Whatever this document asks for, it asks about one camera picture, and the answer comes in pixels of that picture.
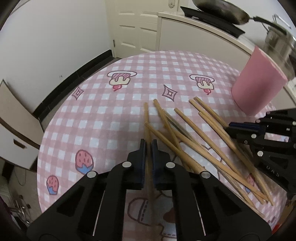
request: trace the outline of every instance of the white countertop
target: white countertop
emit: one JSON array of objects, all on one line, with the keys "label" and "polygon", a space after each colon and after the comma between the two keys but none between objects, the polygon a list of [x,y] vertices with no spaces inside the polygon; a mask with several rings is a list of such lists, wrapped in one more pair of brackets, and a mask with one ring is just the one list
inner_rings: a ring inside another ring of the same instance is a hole
[{"label": "white countertop", "polygon": [[[255,49],[255,44],[253,42],[251,42],[249,39],[247,39],[244,35],[241,35],[236,39],[235,37],[231,36],[230,34],[224,32],[218,28],[215,28],[209,24],[200,22],[200,21],[192,19],[192,18],[185,17],[183,12],[159,12],[158,16],[162,17],[162,18],[167,18],[167,19],[172,19],[172,20],[176,20],[179,22],[187,23],[187,24],[202,28],[204,30],[207,30],[207,31],[214,33],[214,34],[228,40],[229,42],[235,44],[236,46],[243,49],[245,52],[247,52],[250,55],[253,53],[253,51]],[[290,97],[292,98],[294,103],[296,104],[296,87],[295,87],[295,85],[296,85],[296,78],[289,81],[284,86],[284,88],[287,91],[287,93],[290,95]]]}]

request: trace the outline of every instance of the black gas stove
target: black gas stove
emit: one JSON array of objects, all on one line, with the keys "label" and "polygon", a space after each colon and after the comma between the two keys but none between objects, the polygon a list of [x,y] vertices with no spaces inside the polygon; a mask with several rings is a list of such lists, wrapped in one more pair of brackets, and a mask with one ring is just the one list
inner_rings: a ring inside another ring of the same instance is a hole
[{"label": "black gas stove", "polygon": [[235,38],[238,38],[239,36],[245,33],[243,30],[236,27],[234,24],[227,22],[224,19],[216,17],[212,14],[187,7],[181,7],[181,9],[183,10],[185,17],[196,19],[203,23],[207,23],[215,28],[218,28],[232,35]]}]

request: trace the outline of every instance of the tablecloth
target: tablecloth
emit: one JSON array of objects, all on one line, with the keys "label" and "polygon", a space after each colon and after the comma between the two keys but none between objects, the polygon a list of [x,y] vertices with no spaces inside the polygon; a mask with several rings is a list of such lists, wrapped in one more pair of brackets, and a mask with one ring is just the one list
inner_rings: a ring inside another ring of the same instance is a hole
[{"label": "tablecloth", "polygon": [[[125,161],[129,152],[138,149],[140,139],[144,138],[144,102],[149,103],[150,123],[156,129],[162,129],[153,99],[158,99],[162,108],[220,160],[175,114],[174,108],[178,107],[256,186],[252,175],[188,102],[190,98],[198,96],[228,123],[255,121],[263,117],[266,111],[274,110],[269,104],[255,117],[246,116],[231,95],[231,87],[238,75],[238,70],[205,55],[159,51],[119,60],[89,77],[65,100],[44,133],[37,170],[41,210],[44,212],[88,171],[110,171],[116,164]],[[174,157],[160,141],[158,145],[160,150]],[[182,148],[233,189],[211,163],[186,145],[182,144]],[[272,191],[274,206],[270,203],[262,205],[249,190],[246,189],[246,192],[273,228],[285,205],[286,195],[282,188],[269,178],[266,179]],[[174,240],[176,230],[170,191],[158,192],[156,205],[162,207],[157,215],[159,239]],[[144,191],[127,192],[123,240],[147,240],[149,211]]]}]

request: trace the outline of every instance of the table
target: table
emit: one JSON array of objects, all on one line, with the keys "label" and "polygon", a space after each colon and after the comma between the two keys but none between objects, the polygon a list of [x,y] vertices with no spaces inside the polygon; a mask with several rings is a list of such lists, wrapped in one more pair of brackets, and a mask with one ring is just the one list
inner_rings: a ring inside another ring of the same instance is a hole
[{"label": "table", "polygon": [[[228,123],[255,121],[266,111],[274,110],[269,104],[257,116],[246,116],[231,95],[231,87],[238,75],[238,70],[221,61],[181,51],[132,56],[92,75],[65,100],[44,133],[37,170],[41,210],[44,212],[88,171],[110,171],[125,161],[129,152],[138,149],[140,139],[144,138],[144,102],[149,103],[151,124],[162,129],[153,99],[158,99],[169,114],[217,156],[173,109],[178,107],[190,117],[256,186],[246,168],[188,102],[198,96]],[[158,145],[160,150],[174,157],[160,141]],[[229,185],[207,160],[183,144],[182,148],[221,182]],[[267,179],[275,206],[270,203],[261,205],[252,193],[249,197],[273,228],[285,205],[286,192]],[[157,212],[159,239],[175,239],[171,192],[158,193],[156,205],[161,207]],[[124,240],[146,240],[149,211],[144,191],[127,192]]]}]

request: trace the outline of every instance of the pink container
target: pink container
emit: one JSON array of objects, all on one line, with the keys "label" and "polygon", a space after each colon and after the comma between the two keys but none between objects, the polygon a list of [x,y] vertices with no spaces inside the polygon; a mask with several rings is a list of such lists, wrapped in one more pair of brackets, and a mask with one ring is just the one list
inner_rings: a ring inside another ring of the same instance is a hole
[{"label": "pink container", "polygon": [[231,93],[239,108],[253,116],[276,96],[287,81],[282,70],[256,46]]}]

